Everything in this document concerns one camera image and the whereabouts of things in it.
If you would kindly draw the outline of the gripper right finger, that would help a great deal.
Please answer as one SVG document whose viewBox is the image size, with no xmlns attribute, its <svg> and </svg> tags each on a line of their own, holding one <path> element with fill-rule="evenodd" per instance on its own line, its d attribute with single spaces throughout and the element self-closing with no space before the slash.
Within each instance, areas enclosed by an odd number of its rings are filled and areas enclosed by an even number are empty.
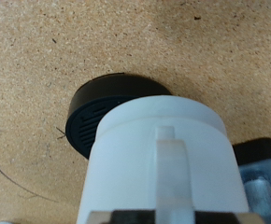
<svg viewBox="0 0 271 224">
<path fill-rule="evenodd" d="M 195 212 L 196 224 L 265 224 L 255 213 Z"/>
</svg>

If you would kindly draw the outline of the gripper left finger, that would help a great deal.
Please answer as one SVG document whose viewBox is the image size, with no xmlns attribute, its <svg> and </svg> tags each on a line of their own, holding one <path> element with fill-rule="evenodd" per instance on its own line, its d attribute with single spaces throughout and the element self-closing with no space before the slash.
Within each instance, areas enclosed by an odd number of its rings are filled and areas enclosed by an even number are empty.
<svg viewBox="0 0 271 224">
<path fill-rule="evenodd" d="M 86 224 L 155 224 L 154 210 L 91 212 Z"/>
</svg>

